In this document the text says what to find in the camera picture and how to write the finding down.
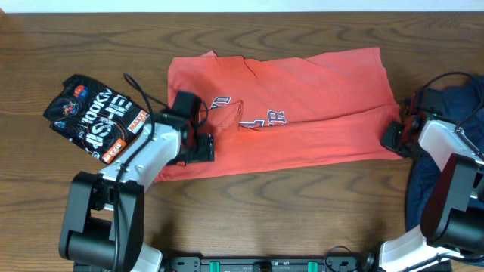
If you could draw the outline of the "orange printed t-shirt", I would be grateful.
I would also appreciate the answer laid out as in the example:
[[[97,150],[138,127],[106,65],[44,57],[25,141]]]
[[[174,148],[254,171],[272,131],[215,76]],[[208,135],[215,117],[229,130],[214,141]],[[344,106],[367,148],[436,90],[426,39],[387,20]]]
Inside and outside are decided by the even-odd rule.
[[[200,115],[215,158],[167,166],[159,181],[395,158],[380,144],[399,105],[379,48],[276,60],[177,57],[168,98],[179,91],[206,103]]]

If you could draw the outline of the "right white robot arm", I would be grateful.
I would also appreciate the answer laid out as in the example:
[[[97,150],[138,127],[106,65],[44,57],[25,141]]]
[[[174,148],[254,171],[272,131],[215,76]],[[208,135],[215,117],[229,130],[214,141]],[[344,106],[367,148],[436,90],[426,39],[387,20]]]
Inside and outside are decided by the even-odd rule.
[[[422,271],[445,261],[483,261],[483,154],[464,130],[436,116],[412,116],[407,124],[391,122],[381,144],[408,157],[405,144],[428,153],[440,170],[420,224],[369,254],[365,271]]]

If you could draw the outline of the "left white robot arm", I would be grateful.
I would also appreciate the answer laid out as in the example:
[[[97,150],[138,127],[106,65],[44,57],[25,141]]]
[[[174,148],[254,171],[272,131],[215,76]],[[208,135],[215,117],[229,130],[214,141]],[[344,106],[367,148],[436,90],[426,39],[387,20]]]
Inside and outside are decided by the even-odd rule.
[[[73,178],[59,254],[75,271],[163,270],[163,253],[144,242],[145,193],[167,165],[214,160],[213,136],[198,128],[161,113],[110,165]]]

